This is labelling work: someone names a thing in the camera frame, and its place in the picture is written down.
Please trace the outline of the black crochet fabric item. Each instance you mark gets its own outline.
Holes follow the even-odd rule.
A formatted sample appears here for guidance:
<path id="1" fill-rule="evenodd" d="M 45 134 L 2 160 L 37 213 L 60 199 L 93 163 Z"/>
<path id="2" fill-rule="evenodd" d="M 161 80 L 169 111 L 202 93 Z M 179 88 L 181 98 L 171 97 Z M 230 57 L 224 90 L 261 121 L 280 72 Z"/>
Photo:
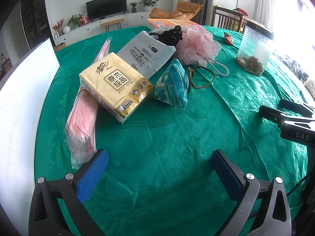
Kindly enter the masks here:
<path id="1" fill-rule="evenodd" d="M 161 34 L 150 32 L 149 36 L 168 46 L 176 46 L 183 39 L 181 26 L 175 26 L 173 29 L 166 30 Z"/>

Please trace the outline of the cardboard box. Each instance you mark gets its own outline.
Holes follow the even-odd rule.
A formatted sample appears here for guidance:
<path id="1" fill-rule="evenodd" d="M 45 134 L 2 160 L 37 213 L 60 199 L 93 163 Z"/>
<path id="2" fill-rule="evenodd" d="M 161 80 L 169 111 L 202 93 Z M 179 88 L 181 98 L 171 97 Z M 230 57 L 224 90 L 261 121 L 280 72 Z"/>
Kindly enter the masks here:
<path id="1" fill-rule="evenodd" d="M 62 50 L 66 47 L 66 44 L 64 42 L 57 44 L 53 49 L 55 52 L 58 52 L 59 50 Z"/>

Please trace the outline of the green plant red flowers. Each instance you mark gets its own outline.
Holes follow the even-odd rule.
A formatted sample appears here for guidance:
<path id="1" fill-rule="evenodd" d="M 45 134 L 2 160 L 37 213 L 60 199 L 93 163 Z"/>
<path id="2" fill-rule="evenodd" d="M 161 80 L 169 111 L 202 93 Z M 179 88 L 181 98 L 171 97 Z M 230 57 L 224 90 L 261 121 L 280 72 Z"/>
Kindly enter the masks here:
<path id="1" fill-rule="evenodd" d="M 86 14 L 74 14 L 69 18 L 67 25 L 75 29 L 86 25 L 88 22 L 89 18 Z"/>

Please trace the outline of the red snack packet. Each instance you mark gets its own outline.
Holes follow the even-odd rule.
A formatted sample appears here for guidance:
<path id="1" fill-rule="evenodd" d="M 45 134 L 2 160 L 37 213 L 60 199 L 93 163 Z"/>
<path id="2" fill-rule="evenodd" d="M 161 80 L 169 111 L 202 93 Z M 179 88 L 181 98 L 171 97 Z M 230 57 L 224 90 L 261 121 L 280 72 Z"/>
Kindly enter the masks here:
<path id="1" fill-rule="evenodd" d="M 231 45 L 231 46 L 234 45 L 233 38 L 232 38 L 229 34 L 227 34 L 226 32 L 224 33 L 224 40 L 225 40 L 225 42 L 226 42 L 228 45 Z"/>

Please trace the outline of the white tv cabinet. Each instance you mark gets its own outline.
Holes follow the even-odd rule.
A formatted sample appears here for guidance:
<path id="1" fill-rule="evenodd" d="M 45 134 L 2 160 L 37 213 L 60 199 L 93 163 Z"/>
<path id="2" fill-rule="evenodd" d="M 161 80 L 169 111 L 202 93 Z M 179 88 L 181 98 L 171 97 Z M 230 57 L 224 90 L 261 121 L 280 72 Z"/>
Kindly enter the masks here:
<path id="1" fill-rule="evenodd" d="M 113 16 L 102 20 L 97 20 L 91 23 L 88 23 L 84 26 L 75 28 L 70 32 L 63 34 L 54 40 L 55 45 L 64 42 L 66 46 L 72 45 L 78 41 L 82 41 L 89 37 L 99 35 L 106 32 L 105 27 L 101 27 L 100 24 L 103 22 L 108 22 L 117 19 L 125 19 L 124 23 L 121 23 L 122 28 L 142 26 L 146 25 L 147 19 L 149 18 L 150 12 L 137 12 L 137 13 L 128 13 L 122 14 L 119 16 Z M 110 26 L 111 30 L 117 30 L 116 25 Z"/>

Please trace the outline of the large green potted plant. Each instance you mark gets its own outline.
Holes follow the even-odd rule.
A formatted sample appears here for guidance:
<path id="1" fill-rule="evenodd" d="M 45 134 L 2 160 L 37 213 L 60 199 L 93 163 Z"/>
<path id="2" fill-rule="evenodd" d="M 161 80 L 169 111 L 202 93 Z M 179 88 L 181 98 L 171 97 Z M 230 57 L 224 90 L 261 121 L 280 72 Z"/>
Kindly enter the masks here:
<path id="1" fill-rule="evenodd" d="M 139 0 L 139 4 L 144 7 L 146 12 L 153 10 L 154 7 L 157 6 L 159 0 Z"/>

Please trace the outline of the black television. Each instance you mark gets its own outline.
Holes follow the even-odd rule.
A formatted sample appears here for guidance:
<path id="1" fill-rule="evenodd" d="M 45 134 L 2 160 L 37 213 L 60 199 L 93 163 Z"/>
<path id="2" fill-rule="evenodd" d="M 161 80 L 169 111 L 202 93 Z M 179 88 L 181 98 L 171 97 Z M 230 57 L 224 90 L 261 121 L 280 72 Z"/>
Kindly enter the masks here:
<path id="1" fill-rule="evenodd" d="M 86 2 L 86 10 L 90 20 L 125 13 L 127 12 L 127 0 L 93 0 Z"/>

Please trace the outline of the orange lounge chair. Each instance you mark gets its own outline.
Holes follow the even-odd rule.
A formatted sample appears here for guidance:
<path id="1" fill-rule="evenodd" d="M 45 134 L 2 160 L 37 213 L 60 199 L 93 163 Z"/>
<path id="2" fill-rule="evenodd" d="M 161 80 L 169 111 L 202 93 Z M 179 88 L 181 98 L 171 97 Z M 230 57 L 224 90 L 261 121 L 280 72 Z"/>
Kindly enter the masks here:
<path id="1" fill-rule="evenodd" d="M 155 7 L 149 14 L 149 17 L 151 19 L 190 20 L 201 11 L 202 7 L 202 4 L 178 1 L 174 11 L 167 12 Z"/>

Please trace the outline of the pink face mask pack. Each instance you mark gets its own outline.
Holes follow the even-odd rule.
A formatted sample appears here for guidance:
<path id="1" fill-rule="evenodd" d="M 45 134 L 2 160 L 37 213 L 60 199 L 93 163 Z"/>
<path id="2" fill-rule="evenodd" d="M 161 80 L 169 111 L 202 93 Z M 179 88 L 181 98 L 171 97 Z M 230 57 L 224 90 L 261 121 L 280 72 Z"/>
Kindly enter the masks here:
<path id="1" fill-rule="evenodd" d="M 79 169 L 96 152 L 95 121 L 98 106 L 98 101 L 86 89 L 80 87 L 65 126 L 65 142 L 70 150 L 73 169 Z"/>

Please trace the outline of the green satin tablecloth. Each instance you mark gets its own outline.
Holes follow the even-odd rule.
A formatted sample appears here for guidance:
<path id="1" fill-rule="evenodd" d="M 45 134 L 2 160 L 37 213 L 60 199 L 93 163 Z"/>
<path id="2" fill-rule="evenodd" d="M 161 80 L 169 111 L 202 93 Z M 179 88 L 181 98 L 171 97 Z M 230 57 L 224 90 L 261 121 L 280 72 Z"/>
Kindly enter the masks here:
<path id="1" fill-rule="evenodd" d="M 211 167 L 216 149 L 260 180 L 281 177 L 291 215 L 299 211 L 307 149 L 282 139 L 258 110 L 302 102 L 301 82 L 275 55 L 262 76 L 251 75 L 235 60 L 242 35 L 233 32 L 229 46 L 221 29 L 208 31 L 230 73 L 207 85 L 210 73 L 198 70 L 203 88 L 185 109 L 147 98 L 123 124 L 98 110 L 96 146 L 109 163 L 85 207 L 106 235 L 214 235 L 235 206 Z"/>

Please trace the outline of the pink mesh bath pouf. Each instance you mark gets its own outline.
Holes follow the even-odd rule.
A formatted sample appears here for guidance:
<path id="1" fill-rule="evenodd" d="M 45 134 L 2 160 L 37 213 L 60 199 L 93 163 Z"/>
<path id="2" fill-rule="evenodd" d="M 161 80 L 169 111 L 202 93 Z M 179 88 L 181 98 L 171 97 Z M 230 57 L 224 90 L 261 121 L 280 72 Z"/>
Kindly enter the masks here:
<path id="1" fill-rule="evenodd" d="M 227 66 L 215 60 L 221 50 L 219 42 L 213 40 L 213 35 L 201 26 L 190 26 L 182 35 L 182 40 L 176 45 L 175 57 L 183 65 L 198 65 L 207 68 L 208 65 L 220 76 L 229 75 Z"/>

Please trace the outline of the wooden dining chair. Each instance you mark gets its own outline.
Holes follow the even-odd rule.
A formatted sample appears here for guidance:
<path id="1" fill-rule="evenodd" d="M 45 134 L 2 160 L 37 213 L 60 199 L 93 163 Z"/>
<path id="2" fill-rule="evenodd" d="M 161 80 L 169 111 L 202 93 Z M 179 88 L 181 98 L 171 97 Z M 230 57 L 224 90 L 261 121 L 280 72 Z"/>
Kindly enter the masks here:
<path id="1" fill-rule="evenodd" d="M 243 33 L 246 25 L 244 16 L 238 10 L 214 6 L 211 25 L 213 27 Z"/>

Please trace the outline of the wooden bench stool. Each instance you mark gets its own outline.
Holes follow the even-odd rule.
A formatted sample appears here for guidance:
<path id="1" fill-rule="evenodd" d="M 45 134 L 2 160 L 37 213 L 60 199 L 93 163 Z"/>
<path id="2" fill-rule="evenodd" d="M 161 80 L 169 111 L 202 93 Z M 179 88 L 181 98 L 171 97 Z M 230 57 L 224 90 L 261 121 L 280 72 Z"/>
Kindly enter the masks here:
<path id="1" fill-rule="evenodd" d="M 125 19 L 117 19 L 117 20 L 112 20 L 112 21 L 108 21 L 108 22 L 103 22 L 100 24 L 100 26 L 102 28 L 105 27 L 106 32 L 109 32 L 111 25 L 116 25 L 117 29 L 121 29 L 122 28 L 121 23 L 124 23 L 124 22 L 125 22 Z"/>

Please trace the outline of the grey wipes pack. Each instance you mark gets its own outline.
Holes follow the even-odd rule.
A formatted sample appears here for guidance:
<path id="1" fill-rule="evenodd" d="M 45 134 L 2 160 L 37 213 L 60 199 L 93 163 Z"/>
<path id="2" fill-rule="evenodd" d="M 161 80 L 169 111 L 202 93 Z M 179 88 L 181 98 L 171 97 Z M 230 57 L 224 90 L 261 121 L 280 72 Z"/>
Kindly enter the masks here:
<path id="1" fill-rule="evenodd" d="M 117 55 L 146 79 L 150 79 L 175 52 L 174 46 L 165 45 L 149 36 L 146 31 L 141 31 L 125 44 Z"/>

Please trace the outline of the blue patterned triangular pouch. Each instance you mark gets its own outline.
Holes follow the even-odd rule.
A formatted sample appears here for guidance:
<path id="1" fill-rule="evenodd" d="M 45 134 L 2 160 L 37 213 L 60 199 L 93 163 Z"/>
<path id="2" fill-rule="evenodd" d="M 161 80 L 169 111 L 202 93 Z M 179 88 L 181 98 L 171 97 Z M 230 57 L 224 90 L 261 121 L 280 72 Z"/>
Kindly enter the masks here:
<path id="1" fill-rule="evenodd" d="M 180 61 L 174 58 L 154 85 L 152 96 L 163 103 L 185 109 L 187 94 L 188 76 Z"/>

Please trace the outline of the red flowers white vase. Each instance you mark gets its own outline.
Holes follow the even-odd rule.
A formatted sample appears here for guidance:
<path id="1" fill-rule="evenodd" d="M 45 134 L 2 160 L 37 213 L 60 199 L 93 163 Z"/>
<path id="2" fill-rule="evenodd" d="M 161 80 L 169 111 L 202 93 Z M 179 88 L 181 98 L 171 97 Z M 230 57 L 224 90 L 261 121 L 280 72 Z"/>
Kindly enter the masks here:
<path id="1" fill-rule="evenodd" d="M 52 26 L 52 29 L 56 32 L 57 36 L 61 36 L 63 34 L 66 34 L 70 32 L 70 26 L 66 25 L 64 26 L 65 19 L 62 18 L 59 21 L 56 21 L 56 24 Z"/>

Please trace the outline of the small potted plant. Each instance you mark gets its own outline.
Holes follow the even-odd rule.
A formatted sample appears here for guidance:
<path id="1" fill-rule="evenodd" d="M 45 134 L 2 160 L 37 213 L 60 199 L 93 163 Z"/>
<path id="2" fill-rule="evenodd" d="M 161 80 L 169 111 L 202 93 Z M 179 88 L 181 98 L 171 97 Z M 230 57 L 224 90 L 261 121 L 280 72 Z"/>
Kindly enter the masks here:
<path id="1" fill-rule="evenodd" d="M 131 12 L 136 13 L 137 12 L 137 8 L 136 8 L 137 2 L 131 2 L 130 6 L 131 6 Z"/>

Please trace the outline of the white storage box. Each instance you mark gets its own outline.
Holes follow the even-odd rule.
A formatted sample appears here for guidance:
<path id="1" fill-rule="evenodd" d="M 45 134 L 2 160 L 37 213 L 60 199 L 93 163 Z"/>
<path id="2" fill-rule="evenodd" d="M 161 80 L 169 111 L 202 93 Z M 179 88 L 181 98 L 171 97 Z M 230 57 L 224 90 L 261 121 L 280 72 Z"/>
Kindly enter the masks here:
<path id="1" fill-rule="evenodd" d="M 59 67 L 47 39 L 1 80 L 1 206 L 21 235 L 28 235 L 38 123 Z"/>

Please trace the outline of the clear jar black lid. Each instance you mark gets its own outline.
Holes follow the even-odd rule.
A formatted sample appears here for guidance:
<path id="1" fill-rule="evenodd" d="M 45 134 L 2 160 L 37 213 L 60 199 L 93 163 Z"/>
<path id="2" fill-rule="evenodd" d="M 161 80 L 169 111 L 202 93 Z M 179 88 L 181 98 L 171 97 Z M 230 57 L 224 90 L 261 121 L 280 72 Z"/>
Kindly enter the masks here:
<path id="1" fill-rule="evenodd" d="M 237 64 L 255 76 L 262 76 L 273 52 L 273 40 L 273 32 L 248 21 L 236 55 Z"/>

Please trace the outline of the yellow tissue pack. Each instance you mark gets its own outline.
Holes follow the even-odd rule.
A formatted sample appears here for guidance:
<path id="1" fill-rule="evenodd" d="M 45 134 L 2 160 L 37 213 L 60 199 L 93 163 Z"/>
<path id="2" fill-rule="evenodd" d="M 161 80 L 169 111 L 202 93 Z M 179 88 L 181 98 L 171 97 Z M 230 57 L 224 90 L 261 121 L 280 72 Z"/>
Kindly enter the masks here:
<path id="1" fill-rule="evenodd" d="M 153 90 L 149 80 L 113 52 L 83 70 L 79 78 L 80 85 L 121 124 Z"/>

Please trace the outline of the orange book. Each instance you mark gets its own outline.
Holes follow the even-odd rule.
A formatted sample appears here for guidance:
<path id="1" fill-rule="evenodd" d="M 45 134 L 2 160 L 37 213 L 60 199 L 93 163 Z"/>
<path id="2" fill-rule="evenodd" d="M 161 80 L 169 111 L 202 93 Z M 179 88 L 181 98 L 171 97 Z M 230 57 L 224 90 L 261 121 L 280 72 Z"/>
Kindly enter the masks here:
<path id="1" fill-rule="evenodd" d="M 190 27 L 192 25 L 197 25 L 197 23 L 190 20 L 176 20 L 176 19 L 147 19 L 146 23 L 147 27 L 150 30 L 155 30 L 159 28 L 167 28 L 167 27 Z"/>

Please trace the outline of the dark wooden bookshelf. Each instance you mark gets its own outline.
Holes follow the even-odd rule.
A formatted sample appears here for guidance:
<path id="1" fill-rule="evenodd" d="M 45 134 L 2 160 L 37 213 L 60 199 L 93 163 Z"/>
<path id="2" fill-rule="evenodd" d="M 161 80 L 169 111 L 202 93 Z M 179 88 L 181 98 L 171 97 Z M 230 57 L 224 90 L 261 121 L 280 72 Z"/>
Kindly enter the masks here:
<path id="1" fill-rule="evenodd" d="M 55 46 L 46 14 L 45 0 L 20 0 L 21 19 L 28 42 L 32 50 L 46 39 Z"/>

